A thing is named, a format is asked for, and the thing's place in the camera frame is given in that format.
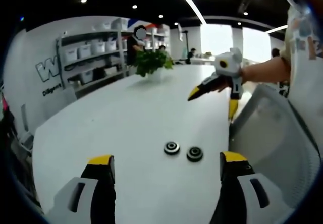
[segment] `desk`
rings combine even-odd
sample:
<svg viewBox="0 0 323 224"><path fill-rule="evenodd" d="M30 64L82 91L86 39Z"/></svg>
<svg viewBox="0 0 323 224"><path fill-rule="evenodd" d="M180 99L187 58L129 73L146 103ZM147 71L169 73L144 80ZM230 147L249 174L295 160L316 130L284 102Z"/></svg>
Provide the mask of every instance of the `desk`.
<svg viewBox="0 0 323 224"><path fill-rule="evenodd" d="M184 63L186 63L187 59L178 59L178 60L174 60L174 62L176 61L184 61ZM202 59L202 58L191 58L191 64L194 65L211 65L212 62L214 62L215 57L211 56L209 59Z"/></svg>
<svg viewBox="0 0 323 224"><path fill-rule="evenodd" d="M228 92L187 102L214 66L163 70L154 84L133 75L81 98L36 130L33 173L44 213L88 159L113 154L116 223L208 223L220 194L219 153L228 150ZM176 141L181 152L164 153ZM186 151L199 146L202 161Z"/></svg>

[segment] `white storage box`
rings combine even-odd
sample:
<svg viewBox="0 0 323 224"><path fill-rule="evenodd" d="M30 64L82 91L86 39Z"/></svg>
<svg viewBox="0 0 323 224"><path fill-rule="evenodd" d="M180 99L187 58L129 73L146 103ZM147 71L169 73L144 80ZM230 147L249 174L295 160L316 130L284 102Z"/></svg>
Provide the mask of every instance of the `white storage box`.
<svg viewBox="0 0 323 224"><path fill-rule="evenodd" d="M79 58L86 58L91 56L91 45L83 45L78 48L78 56Z"/></svg>
<svg viewBox="0 0 323 224"><path fill-rule="evenodd" d="M93 80L93 70L88 70L80 73L80 79L82 84L87 84Z"/></svg>
<svg viewBox="0 0 323 224"><path fill-rule="evenodd" d="M117 41L107 41L105 47L106 51L115 51L117 50Z"/></svg>
<svg viewBox="0 0 323 224"><path fill-rule="evenodd" d="M105 53L105 42L95 42L92 44L93 54Z"/></svg>
<svg viewBox="0 0 323 224"><path fill-rule="evenodd" d="M145 40L145 47L151 48L151 41Z"/></svg>
<svg viewBox="0 0 323 224"><path fill-rule="evenodd" d="M152 27L152 28L148 29L148 32L151 32L151 33L154 33L154 34L157 34L157 31L158 31L158 29L156 27Z"/></svg>
<svg viewBox="0 0 323 224"><path fill-rule="evenodd" d="M111 29L111 22L110 21L106 21L102 24L102 28L103 30L110 30Z"/></svg>
<svg viewBox="0 0 323 224"><path fill-rule="evenodd" d="M67 62L72 62L77 60L77 48L71 48L65 50L65 60Z"/></svg>
<svg viewBox="0 0 323 224"><path fill-rule="evenodd" d="M158 29L157 29L157 33L158 33L158 34L162 34L162 35L164 35L164 34L165 34L165 32L166 32L166 29L165 29L165 28L158 28Z"/></svg>
<svg viewBox="0 0 323 224"><path fill-rule="evenodd" d="M104 70L107 75L115 74L117 72L117 67L111 67Z"/></svg>
<svg viewBox="0 0 323 224"><path fill-rule="evenodd" d="M127 40L122 40L122 48L127 50Z"/></svg>
<svg viewBox="0 0 323 224"><path fill-rule="evenodd" d="M111 23L111 29L114 30L122 30L127 31L128 30L128 21L127 18L117 18Z"/></svg>

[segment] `ceiling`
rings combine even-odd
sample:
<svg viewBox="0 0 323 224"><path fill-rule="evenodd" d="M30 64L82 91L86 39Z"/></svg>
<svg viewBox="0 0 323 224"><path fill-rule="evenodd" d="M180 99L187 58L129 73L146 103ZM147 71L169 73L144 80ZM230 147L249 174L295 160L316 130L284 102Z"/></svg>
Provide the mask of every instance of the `ceiling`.
<svg viewBox="0 0 323 224"><path fill-rule="evenodd" d="M241 26L259 30L269 30L286 24L287 9L285 0L193 0L208 23L232 24L242 19ZM113 15L140 19L152 23L163 23L174 27L180 22L182 27L197 26L200 21L185 0L13 0L16 20L24 16L20 26L27 30L50 21L86 15ZM251 21L263 24L255 25ZM272 36L282 39L284 32L273 33Z"/></svg>

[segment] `white wall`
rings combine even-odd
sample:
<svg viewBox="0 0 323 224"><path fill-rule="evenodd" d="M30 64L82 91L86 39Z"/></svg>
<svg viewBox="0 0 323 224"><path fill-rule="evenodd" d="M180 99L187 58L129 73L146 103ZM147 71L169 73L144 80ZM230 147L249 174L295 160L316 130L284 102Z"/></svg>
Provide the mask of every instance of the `white wall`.
<svg viewBox="0 0 323 224"><path fill-rule="evenodd" d="M183 31L188 31L188 48L196 49L196 53L201 51L201 29L200 27L183 27ZM179 40L178 29L172 29L170 32L171 39L171 57L173 59L183 58L183 52L186 49L186 36L183 34L183 41Z"/></svg>
<svg viewBox="0 0 323 224"><path fill-rule="evenodd" d="M116 18L111 16L68 18L42 25L28 32L23 30L15 36L6 57L3 79L4 95L15 116L18 135L24 132L21 106L26 104L29 130L34 133L36 128L45 122L42 104L48 97L44 97L42 92L61 82L59 75L55 77L50 75L49 79L43 82L36 70L36 64L40 62L44 64L46 59L53 59L56 55L56 39L64 31L67 31L68 34L92 32L103 22ZM146 26L150 23L138 21L129 29L131 30L139 24ZM54 62L52 69L57 71L56 62ZM52 94L54 95L62 89L62 87L58 88Z"/></svg>
<svg viewBox="0 0 323 224"><path fill-rule="evenodd" d="M196 48L197 53L205 53L201 48L201 30L200 27L184 27L183 31L188 31L188 43L189 48ZM232 28L232 39L233 39L233 47L237 47L243 53L243 34L242 29ZM172 58L180 59L182 58L183 49L186 48L186 39L183 36L183 42L179 40L178 37L178 29L171 30L171 48L172 48ZM282 48L284 46L284 42L280 41L276 38L270 37L271 40L271 49L272 48Z"/></svg>

